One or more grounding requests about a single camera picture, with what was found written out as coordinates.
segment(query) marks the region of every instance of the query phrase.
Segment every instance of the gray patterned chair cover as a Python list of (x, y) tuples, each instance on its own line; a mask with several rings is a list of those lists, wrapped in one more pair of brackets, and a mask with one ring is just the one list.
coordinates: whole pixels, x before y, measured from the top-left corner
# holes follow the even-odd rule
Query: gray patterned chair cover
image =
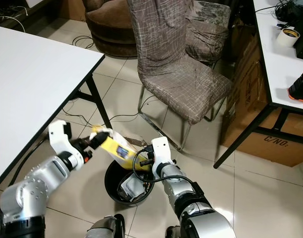
[(170, 109), (199, 122), (231, 81), (185, 52), (184, 0), (128, 0), (143, 85)]
[(230, 15), (229, 6), (202, 0), (187, 0), (187, 54), (201, 62), (216, 62), (221, 57), (228, 36)]

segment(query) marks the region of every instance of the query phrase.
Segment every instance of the trash can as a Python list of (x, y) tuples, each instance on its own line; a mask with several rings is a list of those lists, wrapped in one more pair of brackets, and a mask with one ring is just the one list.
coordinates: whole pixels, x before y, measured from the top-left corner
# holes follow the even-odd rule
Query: trash can
[[(118, 188), (118, 185), (120, 184), (120, 182), (122, 181), (122, 179), (131, 172), (132, 172), (131, 170), (126, 170), (126, 169), (122, 168), (116, 161), (113, 161), (106, 170), (105, 178), (104, 178), (104, 185), (105, 185), (105, 189), (106, 189), (108, 195), (115, 202), (123, 204), (123, 205), (128, 205), (131, 207), (136, 207), (136, 206), (139, 206), (140, 204), (142, 204), (144, 202), (144, 200), (148, 197), (148, 195), (150, 194), (150, 192), (153, 189), (154, 183), (151, 184), (149, 191), (140, 199), (133, 201), (133, 202), (124, 202), (121, 200), (120, 196), (118, 195), (117, 188)], [(154, 176), (151, 171), (149, 172), (147, 179), (150, 179), (150, 180), (154, 179)]]

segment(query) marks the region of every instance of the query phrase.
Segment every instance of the white tabletop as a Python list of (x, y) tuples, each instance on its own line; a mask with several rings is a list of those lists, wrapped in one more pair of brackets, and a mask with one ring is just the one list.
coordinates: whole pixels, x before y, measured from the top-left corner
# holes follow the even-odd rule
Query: white tabletop
[(0, 176), (103, 56), (0, 27)]
[[(279, 0), (253, 0), (255, 10), (275, 6)], [(282, 47), (276, 39), (282, 23), (277, 20), (275, 8), (256, 13), (262, 52), (266, 65), (271, 100), (273, 103), (303, 109), (303, 103), (288, 97), (287, 89), (303, 73), (303, 59), (296, 57), (294, 48)]]

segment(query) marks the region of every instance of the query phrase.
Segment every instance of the chair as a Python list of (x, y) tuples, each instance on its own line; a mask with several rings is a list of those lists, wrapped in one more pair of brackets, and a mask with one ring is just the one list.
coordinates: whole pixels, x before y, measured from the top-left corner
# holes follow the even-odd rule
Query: chair
[(83, 0), (95, 46), (112, 56), (136, 56), (136, 42), (126, 0)]
[(138, 112), (158, 133), (163, 133), (141, 111), (144, 90), (152, 92), (191, 125), (230, 91), (230, 80), (189, 57), (185, 51), (186, 20), (184, 0), (128, 0), (137, 45), (138, 74), (142, 82)]
[(221, 58), (231, 8), (204, 0), (186, 2), (186, 52), (192, 58), (214, 68)]

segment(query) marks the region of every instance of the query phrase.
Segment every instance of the white table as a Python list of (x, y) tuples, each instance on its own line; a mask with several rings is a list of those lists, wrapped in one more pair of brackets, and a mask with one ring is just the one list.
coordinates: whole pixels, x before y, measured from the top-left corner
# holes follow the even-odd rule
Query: white table
[(101, 53), (0, 27), (0, 183), (84, 82), (111, 127), (92, 78), (103, 59)]
[[(275, 6), (279, 0), (253, 0), (254, 10)], [(289, 98), (287, 89), (303, 73), (303, 59), (296, 56), (294, 48), (286, 48), (277, 44), (276, 38), (280, 28), (276, 25), (283, 23), (277, 20), (275, 8), (261, 10), (255, 13), (260, 47), (264, 64), (265, 87), (268, 105), (256, 116), (242, 134), (233, 142), (226, 152), (216, 161), (217, 169), (237, 147), (252, 133), (260, 133), (285, 140), (302, 143), (303, 137), (281, 131), (289, 113), (303, 115), (303, 103)], [(259, 125), (277, 108), (282, 108), (272, 129)]]

